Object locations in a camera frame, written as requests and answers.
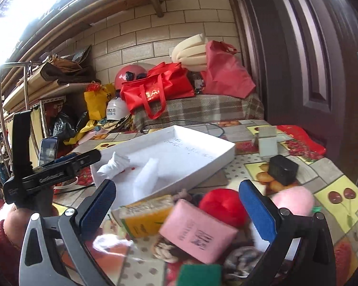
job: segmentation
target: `pink eraser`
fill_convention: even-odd
[[[210,264],[231,244],[237,229],[180,199],[159,233],[192,257]]]

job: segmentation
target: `black plastic bag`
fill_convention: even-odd
[[[80,131],[84,126],[86,126],[87,122],[89,121],[89,112],[86,111],[81,115],[78,119],[77,125],[75,126],[75,132],[77,133]]]
[[[52,136],[57,136],[60,141],[73,138],[76,134],[76,122],[77,117],[72,113],[71,109],[63,106],[54,122]]]

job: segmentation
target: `black box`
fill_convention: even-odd
[[[283,155],[277,155],[270,159],[268,174],[284,186],[288,186],[296,180],[299,165]]]

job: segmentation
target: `smartphone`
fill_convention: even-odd
[[[58,148],[58,137],[52,136],[41,140],[40,154],[38,155],[38,165],[51,162],[56,159]]]

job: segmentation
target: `fruit-patterned tablecloth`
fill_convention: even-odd
[[[234,161],[200,183],[190,194],[215,188],[238,190],[244,179],[252,180],[266,195],[284,189],[277,181],[264,183],[258,180],[266,176],[268,166],[260,158],[257,148],[251,145],[251,140],[262,125],[268,123],[264,120],[236,120],[187,126],[213,136],[221,135],[221,127],[224,130],[222,138],[236,144]],[[103,134],[78,146],[75,151],[106,149],[141,135],[140,132]],[[279,154],[299,164],[297,179],[291,186],[302,185],[309,189],[314,194],[315,206],[327,219],[334,250],[344,264],[337,270],[337,284],[342,285],[358,266],[358,188],[329,159],[309,151],[290,135],[278,130],[277,142]],[[77,195],[73,206],[77,207],[84,196]],[[107,236],[99,236],[89,248],[115,285],[166,286],[175,280],[180,264],[168,264],[152,255],[154,237],[128,240],[123,229],[110,216],[104,220],[102,228]],[[78,275],[70,267],[72,270],[69,272],[79,282]]]

